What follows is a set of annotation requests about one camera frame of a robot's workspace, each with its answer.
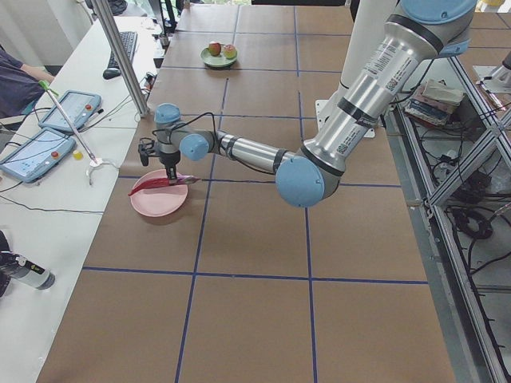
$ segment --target bottle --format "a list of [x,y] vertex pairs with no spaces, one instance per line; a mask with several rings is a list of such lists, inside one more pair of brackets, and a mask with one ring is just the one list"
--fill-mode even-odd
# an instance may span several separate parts
[[0,271],[29,286],[44,290],[53,285],[55,275],[12,251],[0,251]]

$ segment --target apple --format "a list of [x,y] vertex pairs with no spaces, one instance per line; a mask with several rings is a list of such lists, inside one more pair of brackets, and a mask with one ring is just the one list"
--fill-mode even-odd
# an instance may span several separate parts
[[209,54],[212,56],[218,56],[222,50],[222,45],[217,41],[211,41],[208,45]]
[[227,44],[224,46],[224,56],[229,60],[236,57],[238,55],[238,51],[233,44]]

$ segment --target yellow object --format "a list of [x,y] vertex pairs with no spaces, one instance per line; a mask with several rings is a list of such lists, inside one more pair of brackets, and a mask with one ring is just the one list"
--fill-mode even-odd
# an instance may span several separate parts
[[75,160],[81,160],[81,159],[83,158],[83,153],[82,153],[82,152],[80,152],[79,150],[75,150],[75,151],[73,152],[73,158],[74,158]]
[[505,3],[505,0],[481,0],[488,6],[501,6]]

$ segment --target blue joint cap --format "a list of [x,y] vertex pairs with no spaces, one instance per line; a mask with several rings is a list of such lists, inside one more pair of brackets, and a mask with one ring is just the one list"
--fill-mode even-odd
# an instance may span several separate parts
[[318,167],[305,157],[284,161],[275,178],[280,196],[290,205],[310,207],[323,199],[325,184]]
[[171,124],[181,118],[181,112],[174,104],[158,105],[154,113],[154,122],[157,124]]
[[464,53],[469,48],[470,40],[461,41],[456,44],[444,46],[444,49],[438,54],[438,58],[457,56]]
[[477,4],[477,0],[401,0],[406,15],[420,24],[446,24],[457,20]]
[[179,150],[190,160],[198,161],[208,154],[209,143],[200,134],[193,133],[181,140]]

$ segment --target brown tabletop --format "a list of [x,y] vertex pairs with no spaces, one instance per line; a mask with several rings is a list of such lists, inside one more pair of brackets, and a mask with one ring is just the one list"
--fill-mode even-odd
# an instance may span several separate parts
[[[149,104],[184,120],[213,112],[225,131],[295,151],[315,134],[314,100],[338,84],[352,26],[343,7],[192,5]],[[238,47],[230,69],[200,60],[213,39]],[[182,160],[204,181],[150,219],[127,194],[161,168],[138,160],[153,129],[139,124],[40,383],[454,381],[382,129],[313,208],[209,156]]]

